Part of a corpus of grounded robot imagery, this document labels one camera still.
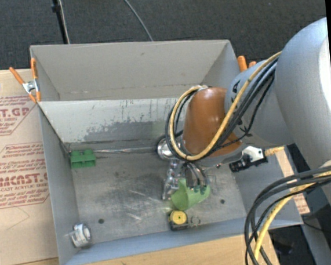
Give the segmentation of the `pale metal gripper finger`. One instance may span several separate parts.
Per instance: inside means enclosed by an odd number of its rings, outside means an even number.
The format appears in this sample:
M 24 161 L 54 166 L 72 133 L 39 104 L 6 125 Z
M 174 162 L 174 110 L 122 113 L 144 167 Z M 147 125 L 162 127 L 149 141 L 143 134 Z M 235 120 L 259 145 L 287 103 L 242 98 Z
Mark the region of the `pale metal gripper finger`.
M 179 189 L 179 181 L 174 173 L 170 173 L 164 179 L 162 199 L 169 200 L 173 193 Z

